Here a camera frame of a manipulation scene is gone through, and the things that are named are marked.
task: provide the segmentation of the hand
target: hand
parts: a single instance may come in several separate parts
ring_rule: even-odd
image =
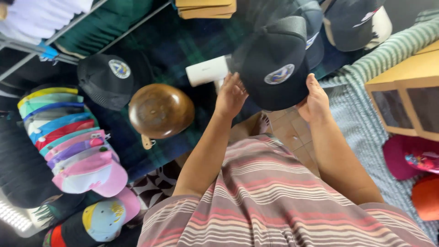
[[[229,73],[216,98],[214,115],[232,120],[241,111],[247,97],[239,74]]]
[[[310,125],[314,123],[322,123],[332,119],[329,110],[329,99],[314,74],[309,74],[306,78],[306,86],[309,95],[299,104],[296,105],[300,116]]]

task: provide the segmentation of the wooden hat form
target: wooden hat form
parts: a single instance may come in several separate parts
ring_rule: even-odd
[[[130,122],[142,134],[142,139],[163,139],[178,134],[194,117],[192,100],[180,89],[166,84],[147,85],[139,89],[130,102]]]

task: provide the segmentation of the person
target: person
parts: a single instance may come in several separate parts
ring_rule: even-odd
[[[228,145],[248,97],[228,75],[215,112],[184,164],[173,196],[144,217],[139,247],[434,246],[402,210],[385,204],[348,146],[313,74],[296,107],[311,129],[321,179],[267,130]]]

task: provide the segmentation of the clothing rack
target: clothing rack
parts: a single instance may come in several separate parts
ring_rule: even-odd
[[[59,37],[61,37],[64,33],[66,33],[67,31],[69,31],[72,27],[74,27],[76,24],[80,23],[85,17],[87,17],[88,15],[90,15],[91,13],[93,13],[93,11],[95,11],[96,9],[98,9],[100,6],[102,6],[105,2],[107,2],[108,0],[99,0],[97,3],[95,3],[90,11],[88,13],[83,13],[82,15],[80,15],[78,18],[73,19],[68,25],[64,26],[62,29],[60,29],[57,33],[55,33],[52,37],[50,37],[48,40],[46,40],[46,42],[44,42],[45,45],[49,46],[50,44],[52,44],[53,42],[55,42]],[[170,5],[171,1],[165,3],[164,5],[162,5],[161,7],[159,7],[157,10],[155,10],[154,12],[150,13],[148,16],[146,16],[145,18],[143,18],[141,21],[139,21],[136,25],[134,25],[133,27],[131,27],[128,31],[126,31],[125,33],[123,33],[120,37],[118,37],[117,39],[115,39],[114,41],[112,41],[110,44],[108,44],[107,46],[105,46],[102,50],[100,50],[98,53],[102,53],[104,51],[106,51],[108,48],[110,48],[112,45],[114,45],[115,43],[117,43],[118,41],[120,41],[121,39],[123,39],[125,36],[127,36],[129,33],[131,33],[133,30],[135,30],[136,28],[138,28],[140,25],[142,25],[143,23],[145,23],[147,20],[149,20],[151,17],[153,17],[154,15],[156,15],[158,12],[160,12],[161,10],[163,10],[166,6]],[[21,61],[19,61],[18,63],[16,63],[15,65],[13,65],[11,68],[9,68],[8,70],[6,70],[3,74],[0,75],[0,82],[3,81],[4,79],[6,79],[8,76],[10,76],[13,72],[15,72],[17,69],[19,69],[21,66],[23,66],[25,63],[29,62],[34,56],[39,56],[44,54],[45,48],[40,47],[40,46],[36,46],[33,44],[28,44],[26,42],[22,42],[19,40],[14,40],[11,38],[7,38],[3,35],[0,36],[0,50],[2,50],[3,48],[11,48],[11,49],[15,49],[18,51],[24,51],[24,52],[28,52],[29,54],[23,58]],[[59,53],[57,54],[57,56],[54,57],[54,60],[56,61],[60,61],[60,62],[66,62],[66,63],[70,63],[70,64],[74,64],[74,65],[78,65],[78,61],[79,59],[76,57],[72,57],[70,55],[66,55],[63,53]]]

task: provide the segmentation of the bare foot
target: bare foot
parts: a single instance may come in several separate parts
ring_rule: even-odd
[[[267,132],[269,125],[270,120],[268,119],[268,116],[262,113],[258,121],[256,122],[255,127],[251,131],[250,136],[260,135]]]

